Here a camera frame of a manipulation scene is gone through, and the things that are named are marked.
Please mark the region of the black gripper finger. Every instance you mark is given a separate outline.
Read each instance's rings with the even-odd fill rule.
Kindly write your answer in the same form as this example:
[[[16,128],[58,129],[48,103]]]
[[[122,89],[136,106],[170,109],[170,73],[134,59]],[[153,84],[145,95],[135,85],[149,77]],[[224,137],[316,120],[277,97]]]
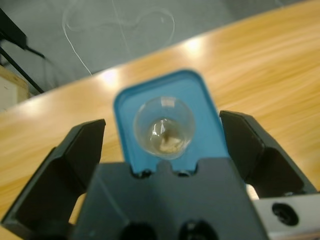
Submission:
[[[316,194],[280,144],[251,115],[222,110],[219,113],[228,153],[241,178],[260,198]]]
[[[74,206],[99,164],[106,122],[74,126],[32,175],[1,226],[18,237],[68,237]]]

